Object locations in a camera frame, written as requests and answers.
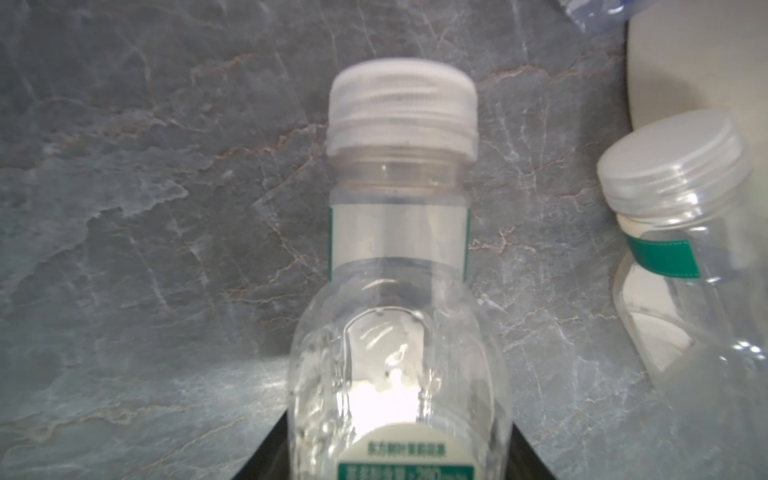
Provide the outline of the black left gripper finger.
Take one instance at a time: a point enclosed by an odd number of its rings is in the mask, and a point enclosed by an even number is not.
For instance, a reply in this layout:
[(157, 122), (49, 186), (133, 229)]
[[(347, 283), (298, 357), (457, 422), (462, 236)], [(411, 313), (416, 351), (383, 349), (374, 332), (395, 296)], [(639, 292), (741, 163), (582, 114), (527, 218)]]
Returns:
[[(287, 480), (289, 478), (288, 412), (284, 411), (234, 480)], [(510, 435), (506, 480), (555, 480), (517, 425)]]

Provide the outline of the clear bottle white cap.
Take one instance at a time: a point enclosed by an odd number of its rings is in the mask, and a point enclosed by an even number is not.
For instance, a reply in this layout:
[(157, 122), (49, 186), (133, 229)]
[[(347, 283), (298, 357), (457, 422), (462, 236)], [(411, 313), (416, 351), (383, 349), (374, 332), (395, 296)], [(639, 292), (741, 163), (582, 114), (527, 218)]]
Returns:
[(455, 67), (385, 58), (329, 94), (329, 282), (292, 341), (294, 479), (501, 479), (513, 389), (466, 284), (478, 96)]

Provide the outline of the clear bottle blue tint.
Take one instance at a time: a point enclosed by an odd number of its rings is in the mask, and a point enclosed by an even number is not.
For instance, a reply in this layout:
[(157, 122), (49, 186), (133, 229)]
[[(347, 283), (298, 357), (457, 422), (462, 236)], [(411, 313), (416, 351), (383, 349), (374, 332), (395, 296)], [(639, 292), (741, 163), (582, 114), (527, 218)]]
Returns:
[(558, 0), (558, 7), (585, 34), (598, 34), (626, 24), (657, 0)]

